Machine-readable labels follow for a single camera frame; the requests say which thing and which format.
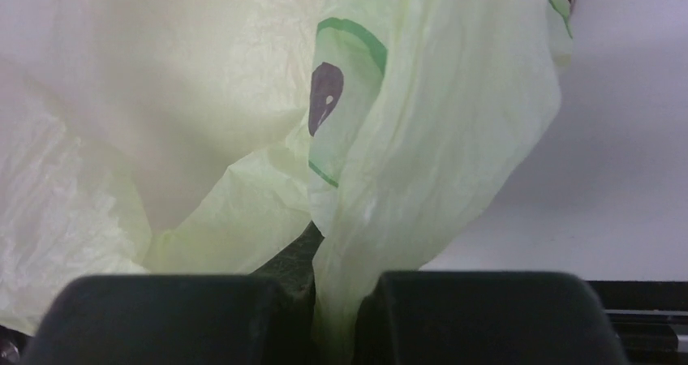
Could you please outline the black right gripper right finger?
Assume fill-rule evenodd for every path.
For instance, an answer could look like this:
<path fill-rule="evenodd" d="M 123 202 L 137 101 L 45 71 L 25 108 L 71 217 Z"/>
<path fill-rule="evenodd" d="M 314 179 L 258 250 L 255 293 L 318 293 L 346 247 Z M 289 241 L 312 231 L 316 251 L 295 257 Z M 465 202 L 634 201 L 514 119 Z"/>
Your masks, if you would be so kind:
<path fill-rule="evenodd" d="M 356 364 L 625 364 L 600 300 L 566 273 L 391 272 L 364 299 Z"/>

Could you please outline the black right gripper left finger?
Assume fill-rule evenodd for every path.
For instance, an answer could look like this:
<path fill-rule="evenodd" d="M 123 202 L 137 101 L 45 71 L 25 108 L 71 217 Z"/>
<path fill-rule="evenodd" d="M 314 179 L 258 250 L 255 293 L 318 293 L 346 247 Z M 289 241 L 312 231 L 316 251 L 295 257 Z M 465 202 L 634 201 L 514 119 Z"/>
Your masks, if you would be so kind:
<path fill-rule="evenodd" d="M 320 231 L 247 275 L 82 277 L 54 300 L 24 364 L 312 364 Z"/>

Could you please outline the pale green plastic bag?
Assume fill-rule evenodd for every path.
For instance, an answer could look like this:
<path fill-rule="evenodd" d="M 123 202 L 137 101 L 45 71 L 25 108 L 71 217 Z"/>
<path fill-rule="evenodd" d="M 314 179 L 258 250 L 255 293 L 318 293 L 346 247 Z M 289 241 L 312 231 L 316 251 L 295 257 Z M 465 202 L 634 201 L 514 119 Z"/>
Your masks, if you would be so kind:
<path fill-rule="evenodd" d="M 560 108 L 574 0 L 1 0 L 1 324 L 70 281 L 250 273 L 309 223 L 313 332 L 490 204 Z"/>

